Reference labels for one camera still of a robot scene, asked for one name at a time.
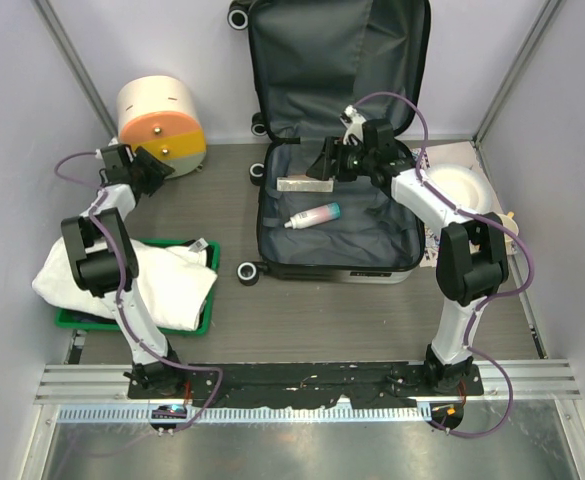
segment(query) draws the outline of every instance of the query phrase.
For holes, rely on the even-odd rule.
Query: white cloth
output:
[[[196,330],[205,298],[217,278],[205,266],[206,252],[150,247],[136,240],[132,246],[139,261],[137,284],[154,323],[174,330]],[[74,283],[63,238],[52,246],[32,288],[56,307],[113,318],[98,298]]]

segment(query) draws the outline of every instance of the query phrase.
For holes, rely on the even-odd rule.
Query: bottle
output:
[[[297,213],[290,217],[290,221],[285,223],[285,228],[300,228],[312,227],[320,223],[336,220],[341,216],[341,209],[338,203],[328,203],[322,207],[306,210],[305,212]]]

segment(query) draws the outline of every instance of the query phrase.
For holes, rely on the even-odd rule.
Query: toy bread bin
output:
[[[167,163],[178,177],[205,158],[203,129],[187,87],[162,76],[143,77],[125,85],[117,97],[119,140],[142,146]]]

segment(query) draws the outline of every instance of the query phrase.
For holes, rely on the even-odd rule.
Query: white plate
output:
[[[426,170],[441,191],[466,208],[487,213],[492,208],[492,189],[479,174],[461,165],[434,165]]]

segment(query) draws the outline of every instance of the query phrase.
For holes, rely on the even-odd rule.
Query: open suitcase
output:
[[[416,103],[430,31],[428,0],[235,0],[235,29],[248,28],[260,112],[252,131],[272,144],[250,168],[260,186],[257,242],[262,261],[239,265],[244,285],[259,274],[280,279],[398,283],[419,265],[423,224],[368,178],[336,183],[332,193],[277,191],[277,178],[304,174],[325,137],[340,136],[344,108],[377,91]],[[389,97],[359,107],[405,131],[412,109]],[[398,142],[406,158],[410,150]],[[286,229],[296,213],[337,202],[341,218]]]

